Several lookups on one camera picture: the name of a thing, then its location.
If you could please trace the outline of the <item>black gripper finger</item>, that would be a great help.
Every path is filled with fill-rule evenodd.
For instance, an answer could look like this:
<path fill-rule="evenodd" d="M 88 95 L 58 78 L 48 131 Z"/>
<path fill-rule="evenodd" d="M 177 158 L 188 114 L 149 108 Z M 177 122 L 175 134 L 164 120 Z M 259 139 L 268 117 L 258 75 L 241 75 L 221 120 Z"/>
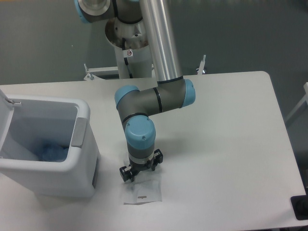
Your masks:
<path fill-rule="evenodd" d="M 123 166 L 119 169 L 120 175 L 124 182 L 130 180 L 133 182 L 135 180 L 135 176 L 138 174 L 138 171 L 133 168 L 131 165 Z"/>
<path fill-rule="evenodd" d="M 158 164 L 161 164 L 163 162 L 163 153 L 160 149 L 157 149 L 154 151 L 154 158 L 153 158 L 153 164 L 151 166 L 151 170 L 155 171 Z"/>

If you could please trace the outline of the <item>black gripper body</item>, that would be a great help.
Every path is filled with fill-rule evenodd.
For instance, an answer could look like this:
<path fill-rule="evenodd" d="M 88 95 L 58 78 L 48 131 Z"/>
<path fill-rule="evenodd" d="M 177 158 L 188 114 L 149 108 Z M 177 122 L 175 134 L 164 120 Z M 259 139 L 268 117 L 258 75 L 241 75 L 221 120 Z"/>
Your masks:
<path fill-rule="evenodd" d="M 133 172 L 140 172 L 148 169 L 150 169 L 151 171 L 155 171 L 154 158 L 147 159 L 146 162 L 143 164 L 138 164 L 134 162 L 132 159 L 130 159 L 129 161 Z"/>

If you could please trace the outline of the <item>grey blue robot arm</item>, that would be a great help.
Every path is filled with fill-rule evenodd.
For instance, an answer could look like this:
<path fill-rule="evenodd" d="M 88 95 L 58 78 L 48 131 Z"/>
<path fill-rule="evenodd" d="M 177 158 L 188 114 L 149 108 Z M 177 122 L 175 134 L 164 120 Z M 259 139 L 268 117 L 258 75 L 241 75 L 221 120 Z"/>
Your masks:
<path fill-rule="evenodd" d="M 126 85 L 115 93 L 116 109 L 125 133 L 129 165 L 120 168 L 124 181 L 155 170 L 163 154 L 155 149 L 156 131 L 150 116 L 194 103 L 193 83 L 183 77 L 164 0 L 77 0 L 85 23 L 106 20 L 105 35 L 117 52 L 120 76 L 130 79 L 155 74 L 157 86 L 140 90 Z"/>

